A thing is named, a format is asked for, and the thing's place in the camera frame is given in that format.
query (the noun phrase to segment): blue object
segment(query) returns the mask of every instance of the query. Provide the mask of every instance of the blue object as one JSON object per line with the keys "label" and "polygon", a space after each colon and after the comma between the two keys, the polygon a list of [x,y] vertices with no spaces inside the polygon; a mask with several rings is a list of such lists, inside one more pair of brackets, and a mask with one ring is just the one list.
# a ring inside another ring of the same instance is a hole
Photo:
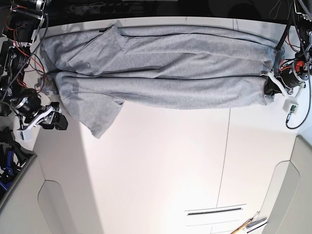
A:
{"label": "blue object", "polygon": [[14,171],[13,171],[13,168],[12,168],[13,158],[14,158],[14,151],[10,150],[8,152],[7,161],[6,161],[7,166],[4,167],[4,170],[8,170],[8,174],[10,176],[14,175]]}
{"label": "blue object", "polygon": [[5,191],[8,191],[9,189],[2,181],[0,181],[0,187],[2,187]]}

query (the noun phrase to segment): gray t-shirt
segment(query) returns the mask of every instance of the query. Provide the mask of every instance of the gray t-shirt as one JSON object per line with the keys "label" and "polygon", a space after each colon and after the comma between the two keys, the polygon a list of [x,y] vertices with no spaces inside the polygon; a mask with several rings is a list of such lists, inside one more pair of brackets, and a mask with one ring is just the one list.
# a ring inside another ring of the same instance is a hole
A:
{"label": "gray t-shirt", "polygon": [[100,137],[125,100],[175,109],[266,105],[274,41],[207,26],[111,27],[46,38],[41,55],[69,114]]}

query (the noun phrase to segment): electronic components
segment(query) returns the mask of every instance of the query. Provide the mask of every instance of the electronic components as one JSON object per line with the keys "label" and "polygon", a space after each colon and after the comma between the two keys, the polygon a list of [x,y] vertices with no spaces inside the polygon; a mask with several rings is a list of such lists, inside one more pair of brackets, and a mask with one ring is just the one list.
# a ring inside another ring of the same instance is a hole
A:
{"label": "electronic components", "polygon": [[[32,59],[39,69],[34,70],[42,74],[43,82],[46,80],[44,67],[37,57],[32,56],[42,43],[47,33],[48,16],[43,10],[47,0],[14,0],[10,14],[5,18],[3,35],[8,37],[4,42],[0,53],[0,116],[8,116],[13,110],[19,118],[18,129],[21,140],[32,139],[31,129],[41,125],[44,129],[66,130],[68,122],[61,114],[58,102],[42,106],[39,90],[28,88],[24,83],[24,69]],[[35,40],[44,19],[46,29],[33,52],[30,45]]]}
{"label": "electronic components", "polygon": [[[298,12],[297,7],[300,4],[301,8],[304,10],[304,13]],[[295,13],[301,16],[300,21],[296,22]],[[273,96],[277,93],[282,93],[286,98],[283,109],[288,112],[286,118],[286,127],[288,129],[297,129],[304,124],[307,120],[308,115],[311,109],[311,68],[312,68],[312,24],[311,20],[312,14],[309,12],[302,0],[294,0],[293,6],[291,8],[291,16],[289,17],[285,31],[276,47],[277,50],[281,50],[281,46],[287,38],[286,43],[291,47],[293,51],[296,52],[295,58],[293,59],[284,59],[278,66],[277,70],[270,72],[263,72],[263,76],[267,76],[267,80],[264,87],[264,94]],[[290,43],[289,40],[289,29],[291,24],[294,24],[296,29],[300,46],[297,46],[298,49],[295,49],[294,46]],[[297,98],[300,95],[300,92],[303,88],[306,87],[305,81],[309,83],[309,107],[305,118],[300,124],[295,127],[290,127],[288,122],[293,113],[298,109]],[[299,87],[295,95],[294,88]]]}
{"label": "electronic components", "polygon": [[22,166],[33,156],[31,153],[26,153],[14,139],[13,132],[8,127],[0,131],[0,168],[2,170],[0,173],[0,200],[11,187]]}

